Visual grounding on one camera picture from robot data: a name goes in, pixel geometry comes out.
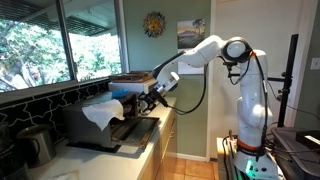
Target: tile floor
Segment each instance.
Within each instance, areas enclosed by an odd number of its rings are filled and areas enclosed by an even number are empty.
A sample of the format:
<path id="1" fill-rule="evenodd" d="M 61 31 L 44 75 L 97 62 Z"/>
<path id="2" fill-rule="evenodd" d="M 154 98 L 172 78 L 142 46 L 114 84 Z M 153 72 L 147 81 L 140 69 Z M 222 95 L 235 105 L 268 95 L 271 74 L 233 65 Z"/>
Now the tile floor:
<path id="1" fill-rule="evenodd" d="M 218 162 L 177 159 L 174 180 L 218 180 Z"/>

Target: wooden cabinet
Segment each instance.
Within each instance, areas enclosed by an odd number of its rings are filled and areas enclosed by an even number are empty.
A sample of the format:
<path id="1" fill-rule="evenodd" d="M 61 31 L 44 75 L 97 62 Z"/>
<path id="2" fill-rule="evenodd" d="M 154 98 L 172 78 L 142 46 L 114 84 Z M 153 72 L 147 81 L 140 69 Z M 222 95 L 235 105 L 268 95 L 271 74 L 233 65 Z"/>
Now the wooden cabinet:
<path id="1" fill-rule="evenodd" d="M 141 179 L 173 179 L 177 156 L 177 123 L 176 113 L 173 110 L 170 111 L 160 138 L 150 156 Z"/>

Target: window frame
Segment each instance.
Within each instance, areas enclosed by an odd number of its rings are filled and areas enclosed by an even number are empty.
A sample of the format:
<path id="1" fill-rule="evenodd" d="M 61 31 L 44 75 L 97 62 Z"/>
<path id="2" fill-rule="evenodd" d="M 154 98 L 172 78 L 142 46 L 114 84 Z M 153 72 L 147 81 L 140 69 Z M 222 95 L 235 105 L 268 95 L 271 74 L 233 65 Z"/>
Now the window frame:
<path id="1" fill-rule="evenodd" d="M 118 40 L 119 40 L 119 52 L 120 52 L 120 60 L 121 60 L 121 70 L 122 72 L 128 72 L 128 53 L 126 46 L 126 36 L 125 36 L 125 23 L 124 23 L 124 11 L 123 11 L 123 0 L 113 0 L 115 5 L 115 16 L 117 22 L 117 32 L 118 32 Z M 63 8 L 63 0 L 55 0 L 55 5 L 57 6 L 57 13 L 59 16 L 59 24 L 61 28 L 61 36 L 63 39 L 63 46 L 65 49 L 67 64 L 70 72 L 70 80 L 65 82 L 58 82 L 54 84 L 42 85 L 37 87 L 30 87 L 27 89 L 21 89 L 10 92 L 0 93 L 0 104 L 8 103 L 11 101 L 17 101 L 25 98 L 30 98 L 33 96 L 50 93 L 54 91 L 60 91 L 61 89 L 81 86 L 89 83 L 94 83 L 97 81 L 108 80 L 108 77 L 96 78 L 86 81 L 79 82 L 76 79 L 75 74 L 75 66 L 73 61 L 73 55 L 71 51 L 71 44 L 68 34 L 68 29 L 66 27 L 64 8 Z"/>

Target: backsplash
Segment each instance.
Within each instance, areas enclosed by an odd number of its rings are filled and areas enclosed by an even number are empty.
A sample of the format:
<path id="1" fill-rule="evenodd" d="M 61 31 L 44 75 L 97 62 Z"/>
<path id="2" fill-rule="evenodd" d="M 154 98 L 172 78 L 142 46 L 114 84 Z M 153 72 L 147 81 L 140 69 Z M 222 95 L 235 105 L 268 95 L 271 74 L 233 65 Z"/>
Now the backsplash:
<path id="1" fill-rule="evenodd" d="M 9 123 L 12 139 L 26 127 L 48 124 L 52 140 L 57 142 L 66 136 L 62 108 L 107 90 L 108 81 L 103 80 L 0 104 L 0 122 Z"/>

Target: white countertop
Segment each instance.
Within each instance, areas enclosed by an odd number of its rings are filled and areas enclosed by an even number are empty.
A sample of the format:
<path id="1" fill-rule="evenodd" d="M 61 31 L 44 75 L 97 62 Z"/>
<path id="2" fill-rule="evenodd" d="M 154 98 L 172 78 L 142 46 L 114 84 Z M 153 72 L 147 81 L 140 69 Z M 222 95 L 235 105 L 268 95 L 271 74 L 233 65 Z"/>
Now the white countertop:
<path id="1" fill-rule="evenodd" d="M 176 98 L 166 97 L 174 106 Z M 34 180 L 135 180 L 145 168 L 160 133 L 167 122 L 171 108 L 158 105 L 148 117 L 159 117 L 155 130 L 145 151 L 137 147 L 121 146 L 117 153 L 105 153 L 66 146 L 67 140 L 56 146 L 56 157 L 49 163 L 31 169 Z"/>

